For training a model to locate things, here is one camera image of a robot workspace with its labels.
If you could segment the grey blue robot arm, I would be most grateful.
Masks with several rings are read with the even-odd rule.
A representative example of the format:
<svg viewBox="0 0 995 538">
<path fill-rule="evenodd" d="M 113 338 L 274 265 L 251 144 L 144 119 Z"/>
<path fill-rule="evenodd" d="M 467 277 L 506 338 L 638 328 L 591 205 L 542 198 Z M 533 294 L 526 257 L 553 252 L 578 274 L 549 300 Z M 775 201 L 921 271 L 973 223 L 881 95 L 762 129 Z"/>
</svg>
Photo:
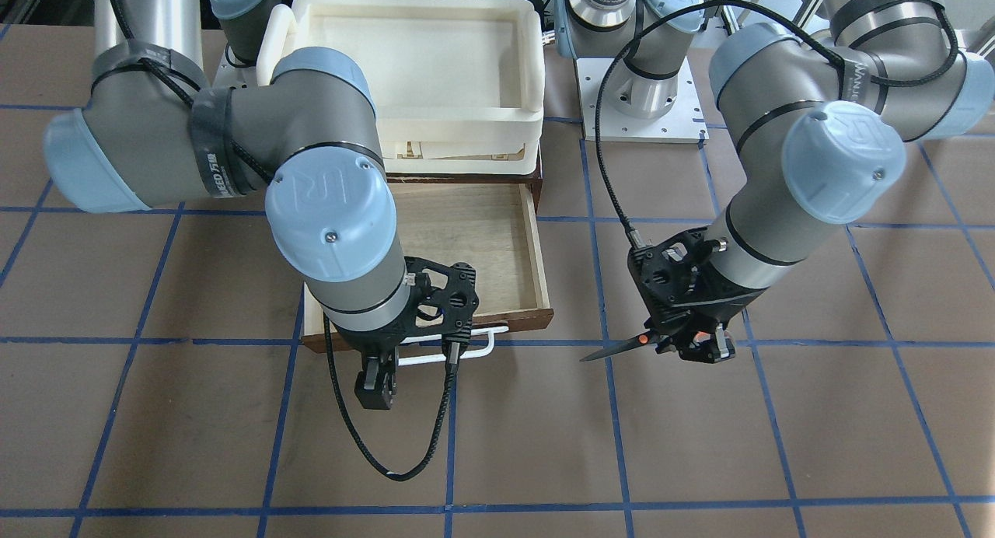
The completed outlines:
<svg viewBox="0 0 995 538">
<path fill-rule="evenodd" d="M 590 360 L 647 344 L 699 363 L 735 357 L 729 321 L 873 208 L 902 176 L 907 142 L 966 133 L 987 113 L 993 68 L 960 49 L 943 0 L 823 4 L 831 44 L 768 12 L 712 56 L 746 183 L 710 226 L 647 243 L 603 177 L 649 319 Z"/>
</svg>

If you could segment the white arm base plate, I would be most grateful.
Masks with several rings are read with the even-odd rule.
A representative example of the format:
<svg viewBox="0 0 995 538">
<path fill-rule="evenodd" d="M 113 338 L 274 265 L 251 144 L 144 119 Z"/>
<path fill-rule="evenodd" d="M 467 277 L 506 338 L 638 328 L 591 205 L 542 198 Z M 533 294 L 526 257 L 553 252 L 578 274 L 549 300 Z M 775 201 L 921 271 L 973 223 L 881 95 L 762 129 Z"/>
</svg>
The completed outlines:
<svg viewBox="0 0 995 538">
<path fill-rule="evenodd" d="M 676 76 L 662 81 L 637 76 L 619 63 L 609 78 L 599 116 L 603 141 L 707 140 L 706 120 L 687 60 Z"/>
</svg>

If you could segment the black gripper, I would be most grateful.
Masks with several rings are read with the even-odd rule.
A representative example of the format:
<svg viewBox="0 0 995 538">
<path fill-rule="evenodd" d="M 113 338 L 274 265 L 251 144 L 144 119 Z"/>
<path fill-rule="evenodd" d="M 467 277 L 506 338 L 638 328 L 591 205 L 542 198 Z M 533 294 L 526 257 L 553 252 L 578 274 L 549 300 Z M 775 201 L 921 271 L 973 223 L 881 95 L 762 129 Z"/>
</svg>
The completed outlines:
<svg viewBox="0 0 995 538">
<path fill-rule="evenodd" d="M 649 311 L 646 331 L 627 340 L 627 349 L 653 344 L 658 353 L 676 350 L 685 361 L 723 362 L 735 357 L 735 340 L 726 332 L 735 317 L 761 290 L 725 279 L 712 264 L 724 249 L 704 229 L 689 229 L 651 246 L 628 229 L 630 275 Z"/>
</svg>

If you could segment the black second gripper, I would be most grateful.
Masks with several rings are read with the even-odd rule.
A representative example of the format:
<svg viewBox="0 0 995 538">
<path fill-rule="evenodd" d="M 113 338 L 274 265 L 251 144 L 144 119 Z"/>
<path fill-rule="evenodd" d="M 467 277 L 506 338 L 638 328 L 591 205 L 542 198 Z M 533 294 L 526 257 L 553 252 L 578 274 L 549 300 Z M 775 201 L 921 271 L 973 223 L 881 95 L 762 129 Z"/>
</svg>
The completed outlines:
<svg viewBox="0 0 995 538">
<path fill-rule="evenodd" d="M 406 256 L 408 290 L 401 311 L 372 331 L 353 333 L 353 348 L 365 354 L 354 393 L 366 410 L 391 410 L 396 396 L 397 354 L 408 337 L 441 336 L 445 363 L 459 367 L 479 305 L 476 270 L 468 263 L 450 267 L 420 257 Z"/>
</svg>

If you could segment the grey blue second robot arm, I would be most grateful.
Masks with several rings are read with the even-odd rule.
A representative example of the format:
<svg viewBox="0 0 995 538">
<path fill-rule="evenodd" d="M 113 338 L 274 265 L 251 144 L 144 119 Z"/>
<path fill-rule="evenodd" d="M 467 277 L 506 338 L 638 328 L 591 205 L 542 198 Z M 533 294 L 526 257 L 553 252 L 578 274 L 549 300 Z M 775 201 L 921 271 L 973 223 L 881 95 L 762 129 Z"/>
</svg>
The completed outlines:
<svg viewBox="0 0 995 538">
<path fill-rule="evenodd" d="M 55 117 L 44 155 L 59 190 L 89 213 L 149 211 L 264 192 L 278 250 L 361 357 L 355 395 L 387 410 L 400 345 L 437 334 L 447 406 L 477 308 L 475 270 L 406 256 L 358 63 L 327 47 L 278 60 L 269 83 L 210 85 L 195 57 L 199 18 L 178 0 L 97 0 L 120 35 L 93 62 L 89 105 Z"/>
</svg>

